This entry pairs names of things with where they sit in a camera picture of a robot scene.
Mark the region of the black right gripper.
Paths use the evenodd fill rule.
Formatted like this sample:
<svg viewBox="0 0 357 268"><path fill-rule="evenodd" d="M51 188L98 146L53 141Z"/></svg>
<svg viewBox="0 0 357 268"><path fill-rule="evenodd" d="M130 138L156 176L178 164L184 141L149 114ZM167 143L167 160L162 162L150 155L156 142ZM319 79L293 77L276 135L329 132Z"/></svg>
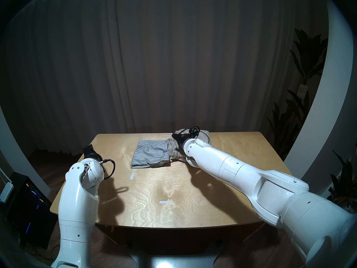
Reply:
<svg viewBox="0 0 357 268"><path fill-rule="evenodd" d="M175 139L181 149L184 148L186 140L191 139L190 133L173 133L172 138Z"/></svg>

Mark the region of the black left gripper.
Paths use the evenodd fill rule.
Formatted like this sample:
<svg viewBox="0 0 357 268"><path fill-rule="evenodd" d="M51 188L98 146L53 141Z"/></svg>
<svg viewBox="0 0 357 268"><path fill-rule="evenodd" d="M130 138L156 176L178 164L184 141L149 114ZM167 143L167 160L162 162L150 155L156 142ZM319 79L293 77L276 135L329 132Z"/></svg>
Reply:
<svg viewBox="0 0 357 268"><path fill-rule="evenodd" d="M83 150L83 155L84 155L84 159L82 160L83 164L89 164L91 161L95 160L101 166L103 165L102 156L94 150L92 144L84 146L82 148L82 150Z"/></svg>

